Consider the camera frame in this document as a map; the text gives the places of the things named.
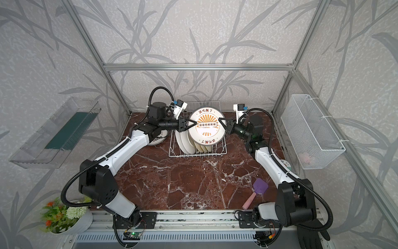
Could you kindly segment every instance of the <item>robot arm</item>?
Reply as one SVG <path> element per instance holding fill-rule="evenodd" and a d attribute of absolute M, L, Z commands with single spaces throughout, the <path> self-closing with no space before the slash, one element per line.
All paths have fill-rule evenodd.
<path fill-rule="evenodd" d="M 263 119 L 260 115 L 251 115 L 246 126 L 242 120 L 246 118 L 247 112 L 242 114 L 242 105 L 235 109 L 237 120 L 221 118 L 220 120 L 225 120 L 226 124 L 220 123 L 228 134 L 237 134 L 245 140 L 246 151 L 268 172 L 278 188 L 275 203 L 264 203 L 255 208 L 254 213 L 257 215 L 255 220 L 259 221 L 259 225 L 263 220 L 279 220 L 287 227 L 316 219 L 311 182 L 308 179 L 300 179 L 275 155 L 270 148 L 272 140 L 267 143 L 263 138 Z"/>
<path fill-rule="evenodd" d="M 79 177 L 79 192 L 101 204 L 108 212 L 118 214 L 132 226 L 139 222 L 139 209 L 119 191 L 114 176 L 119 169 L 141 148 L 160 135 L 162 130 L 185 131 L 196 125 L 195 121 L 179 117 L 187 104 L 174 101 L 170 107 L 161 102 L 149 106 L 148 120 L 136 125 L 122 142 L 106 154 L 98 157 L 96 167 L 88 169 Z M 80 171 L 92 165 L 85 160 Z"/>
<path fill-rule="evenodd" d="M 195 121 L 180 117 L 180 113 L 186 106 L 186 103 L 181 100 L 174 101 L 169 107 L 161 102 L 150 104 L 146 122 L 136 125 L 128 137 L 94 162 L 86 160 L 81 164 L 80 172 L 65 185 L 61 192 L 62 202 L 71 206 L 84 205 L 72 204 L 65 197 L 69 186 L 79 178 L 79 192 L 92 198 L 94 201 L 92 205 L 99 205 L 110 213 L 118 214 L 130 224 L 129 226 L 139 224 L 139 208 L 122 195 L 114 176 L 136 152 L 159 136 L 162 130 L 182 132 L 195 126 Z M 261 116 L 252 115 L 248 125 L 245 126 L 240 121 L 246 118 L 247 109 L 243 104 L 234 106 L 234 109 L 236 109 L 237 120 L 221 118 L 220 121 L 226 122 L 220 123 L 226 133 L 237 134 L 245 140 L 247 152 L 269 173 L 278 188 L 275 203 L 260 204 L 255 210 L 259 214 L 257 220 L 279 220 L 284 226 L 314 220 L 316 218 L 315 192 L 312 190 L 311 183 L 307 179 L 299 179 L 288 170 L 269 148 L 270 145 L 263 139 Z"/>

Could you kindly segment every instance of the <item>brown marble surface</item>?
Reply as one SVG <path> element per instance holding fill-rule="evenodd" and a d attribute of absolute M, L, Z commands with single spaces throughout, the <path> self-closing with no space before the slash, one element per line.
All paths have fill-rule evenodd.
<path fill-rule="evenodd" d="M 125 130 L 128 134 L 143 113 L 133 113 Z M 231 118 L 235 113 L 225 113 Z M 265 137 L 271 122 L 264 116 Z M 223 156 L 169 157 L 170 136 L 156 146 L 146 146 L 127 161 L 115 178 L 120 191 L 142 210 L 162 209 L 241 209 L 253 193 L 256 178 L 268 183 L 264 195 L 257 195 L 254 205 L 275 201 L 276 187 L 268 173 L 245 150 L 243 140 L 226 135 Z M 273 137 L 277 155 L 283 157 L 278 138 Z"/>

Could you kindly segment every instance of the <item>decorated plate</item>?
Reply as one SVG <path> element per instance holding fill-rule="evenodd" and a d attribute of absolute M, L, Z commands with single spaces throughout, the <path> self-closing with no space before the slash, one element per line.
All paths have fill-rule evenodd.
<path fill-rule="evenodd" d="M 194 111 L 189 119 L 197 124 L 188 130 L 191 138 L 200 145 L 214 145 L 225 135 L 225 129 L 220 124 L 219 118 L 224 115 L 213 107 L 201 107 Z"/>

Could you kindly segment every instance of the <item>white wire basket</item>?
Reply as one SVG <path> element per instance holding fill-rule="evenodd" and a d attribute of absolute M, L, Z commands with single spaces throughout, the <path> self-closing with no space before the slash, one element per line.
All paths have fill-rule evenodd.
<path fill-rule="evenodd" d="M 310 95 L 293 94 L 281 119 L 303 169 L 322 169 L 345 151 Z"/>
<path fill-rule="evenodd" d="M 203 101 L 203 102 L 198 101 L 198 102 L 186 102 L 186 103 L 187 103 L 187 108 L 184 110 L 184 112 L 180 114 L 180 116 L 183 116 L 185 118 L 189 118 L 193 111 L 203 106 L 214 107 L 221 111 L 220 101 Z M 225 155 L 226 153 L 227 151 L 226 151 L 225 136 L 221 139 L 221 141 L 213 145 L 211 152 L 201 153 L 200 151 L 198 151 L 198 149 L 196 149 L 196 152 L 194 154 L 185 154 L 178 146 L 176 139 L 176 132 L 172 131 L 171 133 L 169 157 L 203 157 L 203 156 Z"/>

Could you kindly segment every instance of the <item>wires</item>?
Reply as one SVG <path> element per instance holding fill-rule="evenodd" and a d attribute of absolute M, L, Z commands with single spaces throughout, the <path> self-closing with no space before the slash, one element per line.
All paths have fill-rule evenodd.
<path fill-rule="evenodd" d="M 269 222 L 271 225 L 272 225 L 272 227 L 274 228 L 274 233 L 273 234 L 271 234 L 270 236 L 272 236 L 272 237 L 274 237 L 275 236 L 275 234 L 276 234 L 276 230 L 275 230 L 275 226 L 273 225 L 273 223 L 272 222 Z"/>
<path fill-rule="evenodd" d="M 267 112 L 267 111 L 265 111 L 265 110 L 263 110 L 261 108 L 252 108 L 252 109 L 248 110 L 245 113 L 245 115 L 242 115 L 242 117 L 239 118 L 238 122 L 240 123 L 242 118 L 244 116 L 246 116 L 249 112 L 252 112 L 252 111 L 264 112 L 271 119 L 271 132 L 269 133 L 269 139 L 268 139 L 268 152 L 269 152 L 269 155 L 271 156 L 272 160 L 278 165 L 278 167 L 283 171 L 283 173 L 285 173 L 290 179 L 295 181 L 300 187 L 305 188 L 313 196 L 315 196 L 315 198 L 317 198 L 319 200 L 319 202 L 322 203 L 322 205 L 326 209 L 326 212 L 328 213 L 328 221 L 321 227 L 309 227 L 309 226 L 302 225 L 302 224 L 296 224 L 296 226 L 302 227 L 302 228 L 305 228 L 305 229 L 308 229 L 308 230 L 311 230 L 311 231 L 318 231 L 318 232 L 327 230 L 328 228 L 330 228 L 330 226 L 333 223 L 333 213 L 332 213 L 331 208 L 327 204 L 327 202 L 319 194 L 317 194 L 314 190 L 309 188 L 301 179 L 296 178 L 291 173 L 287 172 L 287 170 L 279 163 L 279 161 L 276 159 L 275 155 L 272 152 L 271 145 L 272 145 L 272 136 L 273 136 L 273 132 L 274 132 L 274 122 L 273 122 L 271 114 L 269 114 L 269 112 Z"/>
<path fill-rule="evenodd" d="M 109 152 L 105 157 L 101 158 L 98 161 L 94 161 L 92 162 L 87 168 L 81 170 L 79 173 L 77 173 L 76 175 L 74 175 L 64 186 L 64 188 L 61 191 L 61 196 L 60 199 L 62 201 L 63 204 L 65 204 L 66 206 L 69 207 L 85 207 L 85 206 L 102 206 L 101 203 L 99 202 L 86 202 L 86 203 L 72 203 L 70 201 L 68 201 L 66 199 L 66 192 L 68 191 L 69 187 L 72 185 L 72 183 L 74 181 L 76 181 L 77 178 L 79 178 L 83 173 L 89 171 L 90 169 L 96 167 L 98 164 L 102 163 L 103 161 L 105 161 L 107 158 L 111 157 L 113 154 L 115 154 L 117 151 L 119 151 L 121 148 L 123 148 L 123 146 L 125 146 L 128 142 L 130 141 L 130 139 L 126 139 L 121 145 L 119 145 L 116 149 L 112 150 L 111 152 Z"/>
<path fill-rule="evenodd" d="M 274 243 L 274 242 L 276 241 L 276 239 L 279 237 L 279 235 L 280 235 L 281 232 L 282 232 L 282 228 L 283 228 L 282 224 L 279 224 L 278 232 L 277 232 L 277 233 L 275 234 L 275 236 L 272 238 L 271 242 L 269 242 L 269 243 L 267 244 L 267 246 L 269 246 L 270 244 L 272 244 L 272 243 Z"/>
<path fill-rule="evenodd" d="M 236 213 L 239 212 L 239 211 L 240 210 L 235 210 L 235 212 L 234 212 L 234 217 L 235 217 L 236 220 L 239 220 L 238 217 L 236 216 Z"/>
<path fill-rule="evenodd" d="M 148 114 L 149 114 L 149 106 L 152 104 L 152 97 L 153 97 L 153 94 L 155 94 L 155 92 L 156 92 L 157 90 L 159 90 L 159 89 L 165 90 L 165 91 L 170 95 L 170 97 L 171 97 L 171 99 L 172 99 L 172 102 L 174 101 L 173 94 L 172 94 L 166 87 L 164 87 L 164 86 L 155 87 L 155 88 L 152 90 L 152 92 L 150 93 L 150 95 L 149 95 L 148 108 L 146 109 L 146 113 L 145 113 L 144 117 L 143 117 L 135 126 L 132 126 L 132 127 L 130 128 L 130 131 L 129 131 L 129 136 L 130 136 L 130 137 L 131 137 L 131 133 L 133 132 L 133 128 L 136 127 L 137 125 L 139 125 L 142 121 L 144 121 L 144 119 L 147 118 L 147 116 L 148 116 Z"/>
<path fill-rule="evenodd" d="M 133 247 L 128 247 L 127 244 L 125 244 L 119 237 L 119 234 L 117 234 L 117 230 L 116 230 L 116 215 L 113 216 L 113 231 L 115 232 L 115 237 L 117 242 L 119 242 L 119 244 L 124 247 L 124 248 L 133 248 Z"/>
<path fill-rule="evenodd" d="M 144 223 L 145 223 L 145 227 L 144 227 L 144 229 L 142 230 L 142 234 L 141 234 L 141 236 L 142 236 L 142 235 L 144 234 L 145 229 L 146 229 L 146 222 L 144 221 L 144 219 L 142 219 L 141 222 L 144 222 Z"/>

